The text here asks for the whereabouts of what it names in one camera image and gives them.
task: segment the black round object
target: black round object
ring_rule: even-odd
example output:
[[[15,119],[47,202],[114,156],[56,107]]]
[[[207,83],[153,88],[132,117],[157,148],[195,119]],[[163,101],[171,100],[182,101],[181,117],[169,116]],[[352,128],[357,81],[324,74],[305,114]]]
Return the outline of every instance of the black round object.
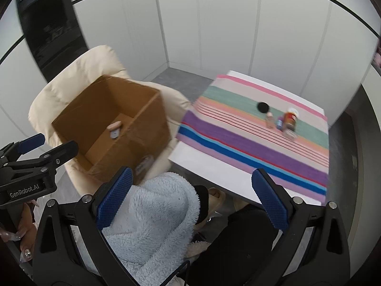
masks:
[[[269,105],[268,105],[267,103],[265,103],[265,102],[260,102],[260,103],[258,103],[258,105],[257,105],[257,109],[258,109],[258,111],[260,111],[261,113],[266,114],[266,113],[269,111],[270,107],[269,107]]]

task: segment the cream armchair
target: cream armchair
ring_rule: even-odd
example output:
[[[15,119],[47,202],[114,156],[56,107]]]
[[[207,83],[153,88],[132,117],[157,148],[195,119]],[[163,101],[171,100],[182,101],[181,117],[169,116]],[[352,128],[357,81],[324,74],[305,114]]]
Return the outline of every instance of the cream armchair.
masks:
[[[101,75],[112,75],[132,80],[115,52],[106,45],[94,47],[74,60],[58,74],[35,98],[29,109],[29,121],[34,130],[45,135],[46,142],[52,148],[62,144],[51,123],[62,110],[87,86]],[[151,82],[139,82],[161,91],[167,122],[172,136],[168,146],[162,151],[145,179],[168,171],[170,162],[168,156],[175,147],[179,124],[190,102],[180,92]],[[86,174],[75,160],[65,164],[66,171],[78,191],[84,194],[94,194],[101,182]]]

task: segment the green stripe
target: green stripe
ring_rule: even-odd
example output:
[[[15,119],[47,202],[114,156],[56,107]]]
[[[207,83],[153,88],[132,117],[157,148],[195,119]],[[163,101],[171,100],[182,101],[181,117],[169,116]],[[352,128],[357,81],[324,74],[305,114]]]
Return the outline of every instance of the green stripe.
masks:
[[[223,103],[227,106],[233,107],[237,110],[244,111],[250,115],[256,116],[264,120],[266,115],[258,111],[257,101],[241,96],[239,94],[218,88],[216,86],[209,86],[202,94],[204,97]],[[283,112],[277,109],[271,109],[274,118],[283,116]],[[298,120],[296,126],[296,134],[308,139],[309,141],[328,149],[328,134],[307,124],[302,120]]]

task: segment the fingernail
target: fingernail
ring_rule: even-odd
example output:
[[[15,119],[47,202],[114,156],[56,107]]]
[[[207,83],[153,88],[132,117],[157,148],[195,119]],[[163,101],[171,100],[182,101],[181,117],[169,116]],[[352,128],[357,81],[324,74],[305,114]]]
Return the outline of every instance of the fingernail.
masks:
[[[18,238],[22,238],[24,235],[26,234],[26,229],[25,228],[21,228],[19,231],[16,232],[16,237]]]
[[[31,200],[31,203],[33,203],[35,206],[40,207],[36,200]]]
[[[28,262],[32,259],[32,252],[27,248],[20,255],[20,262],[23,264],[24,262]]]

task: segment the person's leg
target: person's leg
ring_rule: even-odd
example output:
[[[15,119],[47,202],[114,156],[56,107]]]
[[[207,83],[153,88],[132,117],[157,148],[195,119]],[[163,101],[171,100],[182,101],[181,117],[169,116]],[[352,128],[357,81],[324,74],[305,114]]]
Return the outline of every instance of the person's leg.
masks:
[[[193,188],[195,189],[197,195],[199,196],[199,200],[200,200],[200,213],[199,213],[199,218],[196,222],[196,224],[199,224],[208,215],[209,194],[208,194],[208,189],[205,186],[196,185],[196,186],[193,186]]]
[[[247,205],[191,265],[189,286],[242,286],[270,254],[276,230],[265,211]]]

